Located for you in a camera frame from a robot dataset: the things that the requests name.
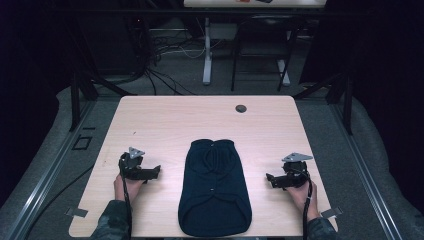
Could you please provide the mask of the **white desk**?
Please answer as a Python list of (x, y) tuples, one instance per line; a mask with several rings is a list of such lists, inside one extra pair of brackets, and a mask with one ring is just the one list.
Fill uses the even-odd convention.
[[(194, 10), (253, 10), (256, 9), (323, 9), (327, 0), (183, 0), (184, 7)], [(211, 83), (212, 53), (210, 17), (205, 17), (205, 63), (203, 84)]]

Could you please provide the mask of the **dark navy garment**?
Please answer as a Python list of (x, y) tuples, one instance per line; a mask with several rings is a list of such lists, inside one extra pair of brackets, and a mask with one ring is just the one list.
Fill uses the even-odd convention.
[(193, 141), (178, 208), (181, 230), (194, 237), (224, 237), (246, 232), (251, 221), (249, 194), (234, 142)]

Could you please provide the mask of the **black frame post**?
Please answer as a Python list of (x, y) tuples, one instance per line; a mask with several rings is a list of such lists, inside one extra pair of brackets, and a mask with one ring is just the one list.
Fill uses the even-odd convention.
[(95, 101), (98, 97), (97, 90), (88, 74), (75, 73), (71, 79), (71, 111), (72, 121), (70, 132), (74, 131), (81, 121), (80, 94), (88, 101)]
[(329, 86), (325, 99), (328, 104), (338, 104), (343, 99), (342, 124), (349, 135), (352, 135), (351, 117), (353, 104), (353, 80), (348, 73), (337, 73), (324, 81), (313, 84), (311, 87), (296, 94), (294, 98), (300, 100), (306, 98), (319, 89)]

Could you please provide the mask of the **grey metal table bracket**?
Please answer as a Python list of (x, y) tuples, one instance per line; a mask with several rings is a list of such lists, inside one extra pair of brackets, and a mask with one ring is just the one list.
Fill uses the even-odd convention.
[(326, 219), (337, 218), (339, 215), (343, 213), (340, 207), (331, 208), (321, 212), (321, 216)]
[(80, 208), (71, 208), (69, 207), (66, 211), (65, 214), (67, 216), (70, 217), (81, 217), (81, 218), (85, 218), (87, 215), (88, 211), (84, 210), (84, 209), (80, 209)]

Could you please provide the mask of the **person's left hand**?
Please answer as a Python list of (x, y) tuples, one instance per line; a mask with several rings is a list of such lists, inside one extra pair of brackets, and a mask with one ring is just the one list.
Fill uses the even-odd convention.
[(114, 180), (115, 199), (124, 201), (127, 193), (128, 200), (132, 203), (136, 199), (142, 185), (143, 182), (141, 180), (123, 180), (120, 175), (117, 175)]

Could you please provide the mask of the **aluminium floor rail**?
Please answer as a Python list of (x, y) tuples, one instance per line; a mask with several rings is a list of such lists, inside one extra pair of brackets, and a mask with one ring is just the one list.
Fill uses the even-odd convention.
[(337, 105), (332, 104), (329, 105), (329, 109), (336, 120), (337, 126), (340, 129), (343, 138), (347, 142), (349, 149), (352, 152), (353, 164), (355, 166), (356, 172), (361, 180), (364, 190), (367, 193), (368, 199), (387, 240), (404, 240), (393, 219), (392, 214), (388, 209), (386, 201), (383, 199), (376, 185), (376, 182), (371, 175), (371, 172), (365, 162), (365, 159), (357, 145), (354, 136), (348, 133), (343, 124), (342, 111)]
[(15, 221), (5, 235), (4, 240), (19, 240), (26, 237), (30, 227), (38, 216), (38, 211), (64, 165), (66, 154), (70, 151), (71, 145), (77, 141), (78, 132), (82, 129), (82, 124), (92, 112), (95, 105), (96, 102), (88, 101), (82, 107), (80, 122), (76, 124), (73, 131), (66, 131), (64, 140), (55, 151), (55, 155), (51, 158), (48, 165), (44, 168), (39, 180), (34, 185)]

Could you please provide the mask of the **person's right hand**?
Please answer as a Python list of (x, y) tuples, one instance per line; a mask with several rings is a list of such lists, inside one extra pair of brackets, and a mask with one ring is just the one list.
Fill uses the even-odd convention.
[(317, 186), (314, 182), (306, 182), (301, 187), (289, 187), (287, 192), (301, 213), (307, 212), (307, 221), (318, 218)]

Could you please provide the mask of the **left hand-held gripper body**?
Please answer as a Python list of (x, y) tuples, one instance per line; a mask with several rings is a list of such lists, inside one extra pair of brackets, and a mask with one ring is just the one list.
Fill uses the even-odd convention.
[(147, 180), (148, 175), (141, 168), (144, 154), (144, 151), (133, 147), (130, 147), (127, 152), (124, 152), (118, 161), (120, 175), (130, 180)]

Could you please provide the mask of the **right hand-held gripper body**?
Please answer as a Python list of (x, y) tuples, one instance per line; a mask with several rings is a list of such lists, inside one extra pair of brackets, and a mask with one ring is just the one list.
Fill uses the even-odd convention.
[(283, 180), (283, 187), (301, 187), (310, 179), (307, 170), (307, 160), (312, 160), (313, 157), (301, 153), (293, 152), (282, 159), (284, 162), (283, 170), (286, 173)]

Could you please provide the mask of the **black chair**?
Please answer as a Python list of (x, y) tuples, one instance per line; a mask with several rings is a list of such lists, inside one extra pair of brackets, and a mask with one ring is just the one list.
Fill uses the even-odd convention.
[(288, 15), (256, 15), (237, 27), (232, 49), (231, 90), (236, 76), (277, 74), (280, 91), (305, 19)]

